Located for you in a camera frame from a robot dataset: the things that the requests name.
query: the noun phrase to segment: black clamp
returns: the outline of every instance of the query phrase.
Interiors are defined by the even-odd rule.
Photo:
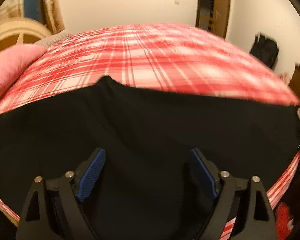
[[[235,196],[239,210],[230,238],[232,240],[277,240],[274,214],[259,177],[234,178],[207,161],[198,148],[190,151],[189,162],[204,192],[214,201],[210,217],[196,240],[219,240]]]
[[[36,177],[21,212],[16,240],[98,239],[80,203],[90,195],[105,161],[105,151],[97,148],[75,172],[68,171],[59,179]],[[214,202],[196,240],[220,239],[235,196],[240,197],[240,204],[231,239],[277,239],[274,215],[259,177],[234,178],[206,160],[198,148],[190,151],[189,163],[203,192]]]

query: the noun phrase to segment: black backpack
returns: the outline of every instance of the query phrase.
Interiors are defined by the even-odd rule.
[[[255,56],[269,68],[273,68],[278,57],[279,49],[277,43],[270,38],[266,38],[263,34],[258,33],[256,40],[252,46],[250,54]]]

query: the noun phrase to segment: red object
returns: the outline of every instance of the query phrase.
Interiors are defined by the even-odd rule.
[[[255,57],[198,28],[128,25],[79,33],[50,47],[0,101],[0,114],[94,84],[103,75],[138,88],[242,98],[277,105],[299,99]],[[267,192],[272,208],[287,190],[300,153]],[[19,220],[0,200],[0,208]],[[221,238],[228,239],[234,219]]]
[[[291,232],[288,227],[291,220],[289,207],[284,202],[280,203],[275,215],[278,240],[285,240]]]

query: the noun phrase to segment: bed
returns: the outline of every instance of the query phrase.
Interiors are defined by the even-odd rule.
[[[277,105],[299,103],[260,61],[208,32],[178,24],[128,25],[79,33],[48,48],[0,100],[0,114],[92,85],[104,75],[137,88]],[[296,153],[268,190],[272,208],[289,187],[299,160]],[[18,226],[18,214],[1,199],[0,210]],[[234,220],[227,223],[222,240],[229,238],[233,224]]]

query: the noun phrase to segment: silver bolt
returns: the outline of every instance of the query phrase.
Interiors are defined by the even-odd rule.
[[[224,177],[224,178],[227,178],[227,177],[229,177],[229,172],[228,171],[221,171],[220,172],[220,175],[222,176],[222,177]]]
[[[260,181],[260,178],[258,176],[253,176],[252,180],[256,183],[258,183]]]
[[[35,183],[39,183],[39,182],[41,182],[41,180],[42,180],[42,177],[41,177],[41,176],[38,176],[38,177],[35,177],[35,178],[34,178],[34,182],[35,182]]]
[[[66,172],[66,177],[67,177],[67,178],[72,178],[73,175],[74,175],[74,172],[73,172],[73,171],[67,171],[67,172]]]

